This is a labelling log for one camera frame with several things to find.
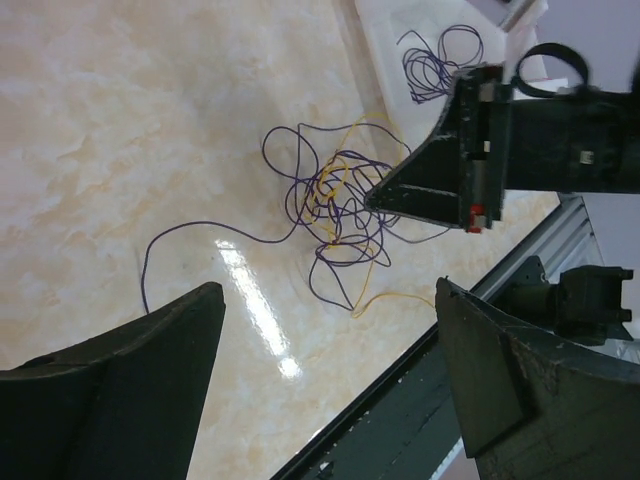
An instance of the yellow string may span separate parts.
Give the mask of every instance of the yellow string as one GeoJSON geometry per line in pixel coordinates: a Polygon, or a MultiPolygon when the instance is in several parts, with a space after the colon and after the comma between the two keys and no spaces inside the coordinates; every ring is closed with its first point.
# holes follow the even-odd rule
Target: yellow string
{"type": "MultiPolygon", "coordinates": [[[[398,129],[398,127],[391,121],[391,119],[389,119],[389,117],[386,114],[379,113],[379,112],[365,113],[360,118],[358,118],[351,125],[349,130],[347,130],[347,133],[342,138],[342,142],[340,142],[340,146],[336,149],[336,153],[343,150],[343,148],[346,145],[347,141],[349,140],[351,135],[355,132],[356,127],[363,120],[371,119],[371,118],[382,118],[389,125],[391,125],[392,131],[397,135],[398,139],[401,142],[401,145],[399,146],[400,155],[399,155],[399,160],[398,160],[398,163],[400,163],[402,161],[402,158],[403,158],[403,156],[402,156],[402,143],[404,143],[404,140],[402,138],[402,133],[401,133],[400,129],[398,129]]],[[[340,192],[342,187],[345,185],[349,174],[353,175],[351,173],[351,169],[347,165],[347,162],[343,158],[337,156],[336,154],[334,154],[331,157],[329,157],[327,159],[323,169],[322,169],[322,175],[320,176],[320,179],[318,180],[318,189],[316,191],[314,191],[313,198],[312,198],[312,205],[316,204],[316,200],[318,199],[318,194],[321,196],[320,198],[323,201],[327,201],[328,199],[334,198],[336,195],[338,195],[338,193],[340,192]],[[335,166],[335,167],[333,166],[333,164],[336,162],[337,159],[340,160],[340,162],[342,163],[342,166],[335,166]],[[344,175],[341,177],[340,182],[338,183],[338,185],[333,187],[333,188],[331,188],[331,190],[328,193],[324,193],[324,192],[320,191],[320,187],[324,184],[327,176],[329,174],[333,173],[333,172],[340,171],[340,170],[344,170],[344,175]]],[[[315,221],[315,218],[311,217],[309,214],[307,214],[307,221],[310,222],[311,226],[319,227],[320,229],[324,230],[328,234],[329,242],[331,243],[331,245],[329,245],[327,247],[327,249],[344,246],[344,245],[341,245],[341,244],[338,243],[340,241],[340,238],[338,238],[338,234],[337,234],[337,232],[335,230],[335,223],[333,224],[334,229],[331,230],[330,227],[325,227],[324,225],[317,224],[317,222],[315,221]]],[[[373,252],[373,249],[371,249],[371,247],[367,247],[367,251],[373,256],[374,252],[373,252]]],[[[360,292],[360,296],[358,297],[358,300],[356,301],[356,303],[355,303],[355,305],[353,307],[353,310],[351,312],[351,317],[352,318],[360,318],[362,315],[364,315],[367,312],[369,307],[375,301],[377,301],[377,300],[379,300],[381,298],[385,298],[385,297],[412,298],[412,299],[415,299],[415,300],[420,300],[420,301],[426,303],[427,305],[429,305],[431,308],[435,309],[435,307],[434,307],[434,305],[433,305],[433,303],[431,301],[427,300],[424,297],[421,297],[420,295],[414,295],[414,294],[409,294],[409,293],[400,293],[400,292],[383,292],[383,293],[379,293],[379,294],[373,296],[372,298],[370,298],[369,301],[362,307],[362,309],[358,310],[358,307],[359,307],[360,303],[362,302],[362,299],[364,298],[364,296],[365,296],[365,294],[367,292],[367,289],[369,288],[369,282],[371,280],[371,273],[373,272],[373,265],[374,265],[373,261],[369,263],[369,270],[367,271],[367,277],[366,277],[366,279],[364,281],[364,285],[362,287],[362,291],[360,292]]]]}

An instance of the black mechanical part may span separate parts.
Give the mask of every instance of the black mechanical part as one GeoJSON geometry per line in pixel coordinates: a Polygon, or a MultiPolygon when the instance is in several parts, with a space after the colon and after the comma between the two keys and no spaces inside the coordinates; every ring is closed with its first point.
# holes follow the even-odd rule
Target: black mechanical part
{"type": "Polygon", "coordinates": [[[440,342],[480,477],[636,478],[640,365],[507,315],[447,279],[440,342]]]}
{"type": "Polygon", "coordinates": [[[551,284],[533,256],[492,304],[583,345],[603,345],[608,338],[633,340],[622,325],[632,320],[631,310],[621,308],[622,282],[632,278],[633,270],[586,265],[562,273],[558,284],[551,284]]]}
{"type": "Polygon", "coordinates": [[[500,66],[459,71],[427,140],[368,192],[369,209],[480,232],[500,220],[505,189],[640,193],[639,71],[631,93],[600,92],[572,49],[534,47],[510,85],[500,66]],[[546,92],[519,75],[533,55],[559,58],[583,83],[546,92]],[[513,100],[515,88],[536,99],[513,100]]]}
{"type": "Polygon", "coordinates": [[[0,372],[0,478],[186,478],[224,311],[207,283],[0,372]]]}

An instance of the purple cord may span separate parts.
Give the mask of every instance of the purple cord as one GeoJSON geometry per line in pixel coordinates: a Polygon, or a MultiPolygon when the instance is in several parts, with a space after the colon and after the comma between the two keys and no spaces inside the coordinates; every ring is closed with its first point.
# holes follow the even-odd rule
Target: purple cord
{"type": "Polygon", "coordinates": [[[480,33],[471,25],[452,25],[438,38],[437,52],[429,46],[427,41],[415,30],[409,30],[396,42],[404,40],[408,35],[414,35],[424,45],[424,48],[409,48],[402,56],[411,99],[421,105],[429,100],[448,95],[453,81],[453,74],[463,67],[477,65],[484,56],[484,42],[480,33]],[[449,59],[445,38],[448,34],[457,32],[469,33],[478,40],[476,53],[465,62],[454,62],[449,59]]]}
{"type": "MultiPolygon", "coordinates": [[[[359,123],[357,125],[382,130],[397,143],[402,145],[408,153],[411,153],[411,149],[407,146],[407,144],[398,139],[392,132],[390,132],[386,128],[374,123],[359,123]]],[[[370,264],[371,262],[375,262],[376,264],[383,267],[390,267],[391,258],[389,257],[389,254],[387,253],[384,246],[385,232],[391,234],[399,240],[402,240],[403,242],[409,244],[418,244],[437,238],[449,231],[449,229],[446,229],[445,231],[428,238],[420,240],[408,240],[391,231],[391,228],[393,228],[393,226],[398,223],[399,217],[367,211],[364,206],[364,197],[366,192],[374,185],[374,182],[371,181],[370,176],[375,175],[376,178],[381,179],[386,172],[392,169],[392,166],[388,163],[371,160],[354,150],[341,150],[336,152],[333,157],[334,160],[337,158],[352,160],[352,165],[347,167],[351,174],[351,178],[350,180],[344,181],[344,183],[342,184],[344,189],[343,193],[342,195],[339,195],[340,197],[345,198],[341,198],[340,200],[338,200],[335,197],[327,197],[326,195],[324,195],[340,184],[340,182],[342,181],[342,177],[339,174],[341,173],[342,175],[344,175],[347,172],[345,172],[345,169],[340,162],[333,163],[332,171],[327,174],[324,180],[321,182],[324,166],[321,167],[320,159],[317,152],[315,151],[311,143],[307,140],[307,138],[302,135],[301,129],[303,127],[321,132],[337,132],[340,130],[351,128],[352,125],[345,125],[343,127],[336,128],[322,128],[316,127],[314,125],[300,123],[298,124],[298,128],[296,130],[286,126],[275,127],[271,129],[264,137],[261,145],[261,150],[262,157],[264,158],[265,163],[277,175],[291,180],[291,186],[285,193],[284,197],[285,213],[292,223],[291,229],[286,233],[286,235],[284,235],[280,239],[266,240],[255,237],[230,225],[208,220],[182,223],[161,232],[160,234],[156,235],[147,246],[144,255],[144,263],[142,266],[142,275],[140,277],[142,303],[147,314],[149,313],[149,303],[147,300],[147,293],[145,289],[145,280],[147,277],[151,247],[153,247],[153,245],[165,235],[181,228],[190,227],[193,225],[221,227],[227,230],[231,230],[232,232],[236,232],[256,242],[273,245],[285,242],[289,237],[291,237],[291,235],[293,235],[293,232],[295,232],[298,227],[303,227],[319,243],[318,247],[315,249],[315,258],[311,264],[311,268],[309,269],[309,276],[307,279],[309,289],[319,300],[331,305],[338,306],[348,311],[353,311],[355,306],[346,292],[344,284],[339,275],[339,269],[351,267],[358,264],[370,264]],[[297,161],[295,172],[293,174],[283,172],[276,168],[271,163],[266,153],[267,141],[269,140],[271,135],[279,131],[291,133],[296,135],[297,137],[297,161]],[[315,163],[315,171],[309,176],[301,176],[300,174],[302,149],[305,146],[309,150],[309,152],[312,153],[315,163]],[[338,237],[338,240],[330,242],[327,241],[326,238],[323,238],[323,236],[326,235],[326,232],[322,232],[322,234],[319,234],[314,229],[313,222],[310,220],[310,218],[312,218],[315,222],[330,220],[334,226],[334,231],[338,237]],[[352,230],[354,233],[346,234],[345,232],[347,231],[347,229],[345,227],[351,227],[350,230],[352,230]],[[340,245],[342,248],[349,248],[353,250],[353,259],[349,261],[338,261],[332,259],[328,250],[330,249],[330,247],[336,245],[340,245]],[[316,291],[313,284],[314,272],[316,271],[316,267],[320,263],[326,265],[329,268],[342,293],[344,303],[342,301],[336,301],[323,297],[316,291]]]]}

